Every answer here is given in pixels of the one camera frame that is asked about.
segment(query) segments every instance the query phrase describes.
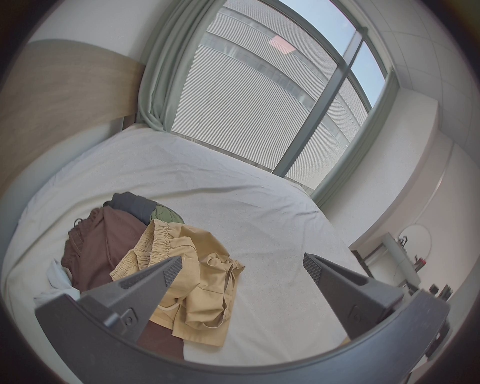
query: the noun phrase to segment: mirror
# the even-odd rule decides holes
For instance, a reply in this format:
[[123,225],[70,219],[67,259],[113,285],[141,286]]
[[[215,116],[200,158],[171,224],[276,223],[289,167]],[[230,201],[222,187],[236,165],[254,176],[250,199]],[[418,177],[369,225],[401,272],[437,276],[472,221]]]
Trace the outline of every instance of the mirror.
[[403,248],[407,252],[409,259],[415,264],[415,256],[427,260],[432,248],[432,237],[427,228],[420,224],[413,224],[406,227],[399,239],[407,237],[407,242]]

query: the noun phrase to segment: curtain fold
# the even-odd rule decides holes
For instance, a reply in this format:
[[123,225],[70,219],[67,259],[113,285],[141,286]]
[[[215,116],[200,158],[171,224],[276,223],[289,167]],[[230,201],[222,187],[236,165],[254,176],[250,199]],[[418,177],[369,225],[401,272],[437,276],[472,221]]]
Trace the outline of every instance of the curtain fold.
[[355,136],[340,160],[312,192],[311,198],[322,209],[345,185],[375,142],[392,109],[400,85],[395,72],[390,70],[375,106],[370,111],[361,131]]
[[148,39],[137,121],[170,131],[195,51],[226,0],[173,0]]

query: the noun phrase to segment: window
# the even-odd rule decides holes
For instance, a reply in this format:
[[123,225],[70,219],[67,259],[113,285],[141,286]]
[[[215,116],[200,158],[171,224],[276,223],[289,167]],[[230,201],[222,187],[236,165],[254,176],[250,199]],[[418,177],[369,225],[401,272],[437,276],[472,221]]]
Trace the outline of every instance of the window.
[[[296,13],[282,14],[267,0],[228,0],[218,11],[195,53],[172,132],[311,193],[362,127],[384,78],[366,43],[358,49],[362,39],[355,40],[353,24],[329,0],[282,2]],[[301,28],[298,15],[324,38]],[[321,45],[325,38],[334,47],[329,52]],[[336,61],[349,54],[352,41],[358,55],[346,72]],[[343,72],[335,97],[312,124],[336,71]],[[310,139],[278,171],[305,129],[313,131]]]

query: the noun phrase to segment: clothing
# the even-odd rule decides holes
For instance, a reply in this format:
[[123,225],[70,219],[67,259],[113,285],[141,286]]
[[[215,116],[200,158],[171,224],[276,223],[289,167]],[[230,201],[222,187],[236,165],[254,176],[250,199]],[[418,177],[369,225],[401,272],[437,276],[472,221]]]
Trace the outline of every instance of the clothing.
[[51,289],[47,292],[42,292],[33,298],[37,308],[60,295],[69,295],[74,300],[80,298],[80,291],[72,287],[72,283],[70,282],[67,273],[61,266],[60,262],[55,259],[53,259],[48,266],[47,279],[50,283]]
[[[61,265],[72,274],[72,285],[84,292],[112,281],[109,273],[143,234],[146,225],[110,206],[95,208],[68,233]],[[170,329],[148,322],[137,345],[159,355],[183,359],[183,340]]]
[[182,339],[223,346],[245,267],[210,232],[154,219],[110,275],[119,280],[173,256],[182,269],[150,320]]
[[107,205],[114,209],[128,212],[145,225],[148,225],[153,219],[162,220],[166,223],[174,222],[183,224],[183,219],[174,210],[131,192],[114,193],[112,200],[104,202],[103,204],[103,206]]

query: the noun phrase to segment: mattress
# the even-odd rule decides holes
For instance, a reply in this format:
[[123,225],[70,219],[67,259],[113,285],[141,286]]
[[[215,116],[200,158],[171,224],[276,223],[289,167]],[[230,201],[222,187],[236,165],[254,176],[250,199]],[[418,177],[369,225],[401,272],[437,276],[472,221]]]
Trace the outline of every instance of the mattress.
[[1,290],[34,351],[64,380],[79,380],[34,315],[46,270],[63,256],[77,218],[131,191],[210,231],[246,266],[222,348],[185,342],[186,360],[267,365],[337,347],[346,333],[302,267],[304,252],[363,273],[303,190],[278,176],[167,132],[134,125],[61,169],[31,199],[8,247]]

